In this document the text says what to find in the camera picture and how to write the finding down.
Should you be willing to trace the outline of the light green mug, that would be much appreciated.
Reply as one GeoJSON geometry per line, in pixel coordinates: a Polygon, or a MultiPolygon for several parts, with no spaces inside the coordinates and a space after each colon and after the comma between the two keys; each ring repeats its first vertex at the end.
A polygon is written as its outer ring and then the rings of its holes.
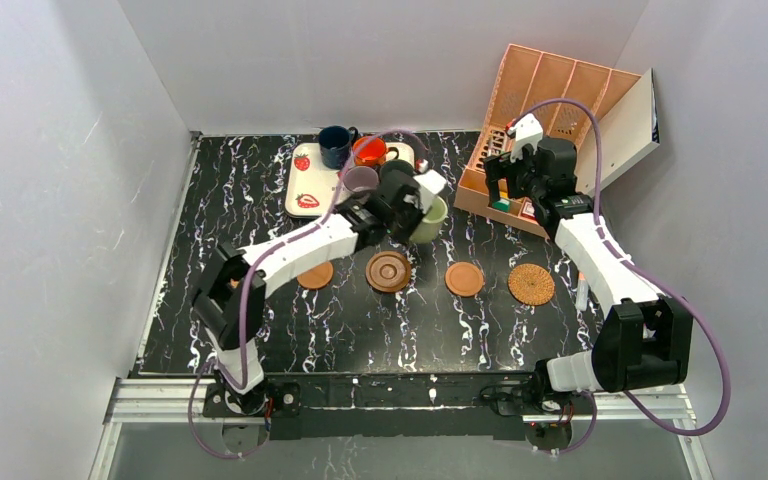
{"type": "Polygon", "coordinates": [[[448,205],[446,201],[441,197],[436,197],[431,204],[431,208],[409,237],[409,242],[413,244],[432,242],[439,235],[447,217],[448,205]]]}

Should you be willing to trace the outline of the dark ringed wooden coaster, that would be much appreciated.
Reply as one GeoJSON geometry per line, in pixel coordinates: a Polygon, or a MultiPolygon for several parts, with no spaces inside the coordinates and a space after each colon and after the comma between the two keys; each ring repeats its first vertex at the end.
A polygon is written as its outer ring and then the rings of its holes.
{"type": "Polygon", "coordinates": [[[410,281],[412,267],[407,257],[396,251],[382,251],[367,263],[365,276],[373,290],[395,293],[410,281]]]}

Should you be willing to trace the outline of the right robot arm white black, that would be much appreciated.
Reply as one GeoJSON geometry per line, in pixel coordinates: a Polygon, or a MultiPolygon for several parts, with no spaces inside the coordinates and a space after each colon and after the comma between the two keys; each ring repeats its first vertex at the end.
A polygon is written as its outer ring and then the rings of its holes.
{"type": "Polygon", "coordinates": [[[593,347],[541,360],[545,392],[618,392],[678,384],[689,364],[693,318],[676,300],[627,267],[595,200],[576,189],[577,151],[546,137],[484,159],[490,202],[503,194],[530,201],[538,224],[573,261],[605,316],[593,347]]]}

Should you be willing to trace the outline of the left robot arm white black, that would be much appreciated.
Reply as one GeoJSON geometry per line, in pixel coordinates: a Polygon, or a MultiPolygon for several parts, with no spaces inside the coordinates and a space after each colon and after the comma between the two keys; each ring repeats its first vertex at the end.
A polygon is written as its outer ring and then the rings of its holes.
{"type": "Polygon", "coordinates": [[[352,194],[285,235],[242,248],[217,246],[192,291],[191,305],[208,332],[224,383],[245,395],[263,381],[255,337],[265,302],[276,289],[385,237],[407,243],[446,186],[433,170],[409,175],[396,169],[385,173],[372,192],[352,194]]]}

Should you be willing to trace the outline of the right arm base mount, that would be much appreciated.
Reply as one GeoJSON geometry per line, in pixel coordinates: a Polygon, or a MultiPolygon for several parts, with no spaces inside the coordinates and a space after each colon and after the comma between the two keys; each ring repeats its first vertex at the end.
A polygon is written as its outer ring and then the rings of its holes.
{"type": "Polygon", "coordinates": [[[522,419],[530,413],[554,416],[553,421],[525,422],[526,440],[531,444],[531,450],[552,457],[571,453],[582,447],[593,434],[598,418],[598,408],[592,393],[547,390],[544,382],[535,376],[527,381],[504,380],[482,387],[477,401],[504,418],[522,419]],[[589,424],[578,440],[573,439],[572,429],[576,400],[586,400],[591,414],[589,424]]]}

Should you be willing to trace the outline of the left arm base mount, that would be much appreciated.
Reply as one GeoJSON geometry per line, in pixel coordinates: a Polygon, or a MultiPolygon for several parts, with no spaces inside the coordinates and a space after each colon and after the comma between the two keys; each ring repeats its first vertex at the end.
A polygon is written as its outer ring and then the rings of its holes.
{"type": "Polygon", "coordinates": [[[201,417],[219,422],[225,456],[245,458],[269,441],[274,419],[299,415],[299,400],[295,383],[263,382],[240,394],[217,381],[207,387],[201,417]]]}

